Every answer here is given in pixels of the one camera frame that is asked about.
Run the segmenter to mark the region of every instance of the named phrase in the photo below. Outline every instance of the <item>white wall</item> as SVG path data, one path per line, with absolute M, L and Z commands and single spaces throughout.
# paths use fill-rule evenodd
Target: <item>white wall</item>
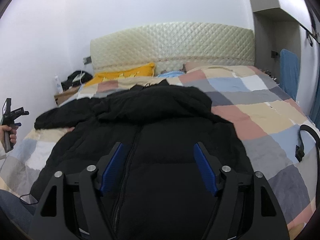
M 55 107 L 55 74 L 81 69 L 91 39 L 171 21 L 254 28 L 250 0 L 13 0 L 0 19 L 0 103 L 11 97 L 30 112 L 17 120 L 18 141 Z
M 250 0 L 67 0 L 69 52 L 79 69 L 90 40 L 140 25 L 188 21 L 254 29 Z
M 12 98 L 12 109 L 23 106 L 18 141 L 39 114 L 55 106 L 53 78 L 66 78 L 68 57 L 65 0 L 12 0 L 0 19 L 0 104 Z
M 306 31 L 300 27 L 301 61 L 296 101 L 306 115 L 313 106 L 319 75 L 319 44 L 314 38 L 313 47 L 306 38 Z

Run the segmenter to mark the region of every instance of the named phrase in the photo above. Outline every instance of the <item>black jacket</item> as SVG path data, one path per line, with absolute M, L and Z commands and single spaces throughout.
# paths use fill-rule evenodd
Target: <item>black jacket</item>
M 102 197 L 118 239 L 201 239 L 216 198 L 205 188 L 193 157 L 202 142 L 222 165 L 252 173 L 232 123 L 211 113 L 211 100 L 195 87 L 134 86 L 106 98 L 83 98 L 36 119 L 36 129 L 76 128 L 52 150 L 31 193 L 41 197 L 51 176 L 81 172 L 116 142 L 133 152 L 125 185 Z

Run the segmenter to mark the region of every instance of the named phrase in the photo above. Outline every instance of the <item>white sleeve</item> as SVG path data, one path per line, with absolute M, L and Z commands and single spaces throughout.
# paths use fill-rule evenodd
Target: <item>white sleeve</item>
M 0 159 L 2 159 L 1 157 L 3 157 L 4 155 L 5 155 L 5 151 L 4 151 L 2 143 L 0 142 Z

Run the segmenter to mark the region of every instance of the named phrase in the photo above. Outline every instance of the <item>hanging towel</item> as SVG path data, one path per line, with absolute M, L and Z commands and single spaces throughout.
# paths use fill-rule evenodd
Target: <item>hanging towel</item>
M 300 65 L 297 55 L 282 49 L 280 52 L 280 87 L 293 100 L 296 100 Z

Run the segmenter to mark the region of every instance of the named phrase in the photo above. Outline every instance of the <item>checkered bedspread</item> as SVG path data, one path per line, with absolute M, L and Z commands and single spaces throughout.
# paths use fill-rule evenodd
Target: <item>checkered bedspread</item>
M 103 98 L 119 90 L 159 83 L 163 78 L 137 77 L 95 84 L 72 99 Z M 195 86 L 212 100 L 212 112 L 234 123 L 255 171 L 262 171 L 280 203 L 288 228 L 306 223 L 315 211 L 316 148 L 302 132 L 305 157 L 299 163 L 295 147 L 301 124 L 319 131 L 299 106 L 267 75 L 252 66 L 212 66 L 168 78 L 170 84 Z M 0 161 L 0 188 L 27 194 L 55 143 L 66 129 L 32 130 Z

